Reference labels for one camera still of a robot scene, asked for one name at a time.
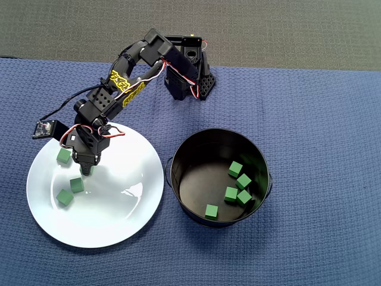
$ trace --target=gray carpet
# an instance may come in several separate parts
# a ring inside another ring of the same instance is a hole
[[[381,70],[380,0],[0,0],[0,54],[114,61],[152,27],[209,41],[211,65]]]

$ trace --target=black robotic arm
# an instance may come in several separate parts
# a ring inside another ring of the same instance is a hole
[[[181,50],[173,43],[180,45]],[[183,100],[190,94],[201,100],[206,99],[215,84],[215,78],[209,71],[201,43],[199,37],[166,38],[151,29],[144,40],[121,52],[111,66],[108,77],[101,79],[101,84],[86,95],[88,100],[75,103],[77,116],[72,128],[57,120],[43,121],[54,111],[37,123],[33,139],[53,137],[59,140],[62,147],[72,148],[74,162],[81,165],[84,175],[90,175],[91,167],[100,162],[101,152],[109,146],[110,138],[124,135],[120,130],[118,134],[111,135],[108,131],[112,126],[108,125],[108,120],[115,118],[166,66],[165,85],[174,99]],[[141,76],[130,78],[139,60],[144,60],[151,69]]]

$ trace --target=green cube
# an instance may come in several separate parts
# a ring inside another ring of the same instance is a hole
[[[67,206],[72,201],[73,195],[65,189],[62,189],[60,193],[56,196],[56,198],[61,204]]]
[[[81,172],[81,175],[83,175],[82,173],[82,168],[79,167],[79,171]],[[94,166],[91,166],[91,169],[90,169],[90,176],[93,175],[93,172],[94,172]]]
[[[225,193],[225,200],[235,202],[237,199],[238,189],[227,187]]]
[[[82,179],[76,178],[70,180],[70,188],[73,193],[82,192],[84,190]]]
[[[251,195],[246,190],[237,195],[237,202],[241,207],[244,207],[249,200],[251,200]]]
[[[236,181],[236,185],[238,186],[238,188],[240,189],[245,189],[247,188],[247,186],[251,183],[251,180],[249,177],[247,177],[247,175],[245,174],[242,174],[241,177],[239,177]]]
[[[233,161],[233,163],[230,165],[228,174],[230,176],[233,176],[234,178],[237,178],[241,170],[242,170],[242,165]]]
[[[57,161],[67,164],[69,162],[71,152],[69,150],[60,149],[60,152],[57,155]]]
[[[216,220],[217,219],[217,210],[218,210],[217,206],[214,206],[212,204],[207,204],[207,210],[205,212],[205,217],[207,219]]]

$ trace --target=blue tablecloth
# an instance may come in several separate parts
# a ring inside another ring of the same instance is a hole
[[[380,72],[213,67],[206,102],[173,100],[161,76],[114,121],[162,162],[196,131],[240,132],[267,159],[269,198],[249,219],[210,229],[166,185],[154,217],[117,245],[80,249],[44,233],[25,187],[46,143],[32,141],[35,123],[109,67],[0,60],[1,285],[380,285]],[[72,125],[73,104],[55,118]]]

